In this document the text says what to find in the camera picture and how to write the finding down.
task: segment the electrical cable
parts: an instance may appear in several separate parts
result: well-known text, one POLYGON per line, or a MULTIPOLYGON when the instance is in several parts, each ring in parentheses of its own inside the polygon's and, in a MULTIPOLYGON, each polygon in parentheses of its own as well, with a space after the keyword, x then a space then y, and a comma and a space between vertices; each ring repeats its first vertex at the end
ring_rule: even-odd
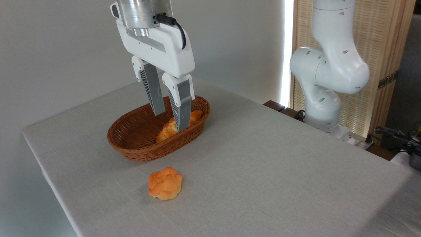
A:
POLYGON ((388 145, 391 145, 391 146, 394 146, 396 148, 400 148, 401 150, 407 151, 408 154, 409 154, 409 152, 411 152, 411 153, 415 153, 417 155, 421 155, 421 150, 418 149, 418 147, 419 147, 418 145, 417 146, 412 146, 411 144, 408 144, 408 145, 397 145, 397 144, 390 143, 390 142, 388 142, 388 141, 386 141, 384 139, 381 139, 379 137, 376 137, 373 134, 370 134, 369 133, 369 135, 371 137, 373 137, 373 138, 381 141, 381 142, 384 142, 384 143, 388 144, 388 145))
POLYGON ((186 35, 184 34, 184 30, 181 27, 181 25, 177 22, 177 20, 173 17, 166 16, 164 14, 157 14, 157 15, 155 15, 155 18, 160 23, 164 23, 164 24, 170 25, 170 26, 176 25, 180 29, 181 38, 183 40, 183 46, 181 47, 181 49, 184 49, 186 47, 186 43, 187 43, 186 35))

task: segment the orange bread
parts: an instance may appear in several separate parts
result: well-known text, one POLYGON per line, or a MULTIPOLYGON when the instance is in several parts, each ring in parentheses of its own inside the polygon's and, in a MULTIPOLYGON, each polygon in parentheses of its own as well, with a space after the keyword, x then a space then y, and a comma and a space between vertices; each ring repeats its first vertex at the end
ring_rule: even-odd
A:
MULTIPOLYGON (((195 124, 202 117, 203 111, 195 110, 190 113, 190 122, 189 126, 195 124)), ((174 136, 177 133, 177 125, 174 117, 170 119, 169 123, 166 123, 162 128, 162 131, 159 132, 157 136, 157 143, 162 142, 163 140, 174 136)))
POLYGON ((149 195, 161 200, 171 200, 181 191, 181 180, 183 176, 177 174, 176 170, 167 167, 162 171, 153 172, 149 176, 149 195))

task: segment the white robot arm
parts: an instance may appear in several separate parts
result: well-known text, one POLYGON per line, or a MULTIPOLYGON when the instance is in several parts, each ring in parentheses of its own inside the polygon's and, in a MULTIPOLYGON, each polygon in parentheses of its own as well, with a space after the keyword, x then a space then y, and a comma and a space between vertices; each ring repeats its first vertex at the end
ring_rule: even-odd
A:
POLYGON ((137 81, 143 83, 155 115, 165 112, 158 67, 164 71, 162 80, 170 94, 177 128, 187 128, 195 98, 190 75, 195 60, 187 33, 172 18, 170 0, 118 0, 110 8, 123 44, 133 54, 137 81))
POLYGON ((355 0, 314 0, 312 34, 322 49, 299 48, 290 62, 306 100, 305 123, 343 140, 349 131, 338 124, 341 102, 334 91, 356 94, 370 77, 352 36, 354 8, 355 0))

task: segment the brown oval basket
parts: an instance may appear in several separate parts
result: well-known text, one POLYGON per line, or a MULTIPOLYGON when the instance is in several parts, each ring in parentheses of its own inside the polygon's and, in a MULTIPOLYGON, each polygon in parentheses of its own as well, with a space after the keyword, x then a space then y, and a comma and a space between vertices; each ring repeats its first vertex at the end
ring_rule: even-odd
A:
POLYGON ((117 119, 109 128, 109 144, 124 157, 134 161, 150 161, 166 156, 197 138, 203 131, 211 107, 200 96, 192 100, 192 111, 203 111, 202 117, 174 136, 156 143, 158 133, 173 117, 169 97, 164 98, 165 112, 155 116, 150 104, 143 105, 117 119))

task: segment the gray tablecloth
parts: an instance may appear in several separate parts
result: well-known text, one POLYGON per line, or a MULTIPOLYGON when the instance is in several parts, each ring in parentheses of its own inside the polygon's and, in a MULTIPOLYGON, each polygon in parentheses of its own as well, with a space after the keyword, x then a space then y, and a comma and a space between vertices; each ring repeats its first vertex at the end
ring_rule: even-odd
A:
POLYGON ((140 83, 24 130, 78 235, 421 236, 421 176, 202 80, 194 85, 212 108, 203 133, 151 162, 127 160, 106 136, 148 103, 140 83), (148 195, 149 174, 165 167, 183 175, 171 201, 148 195))

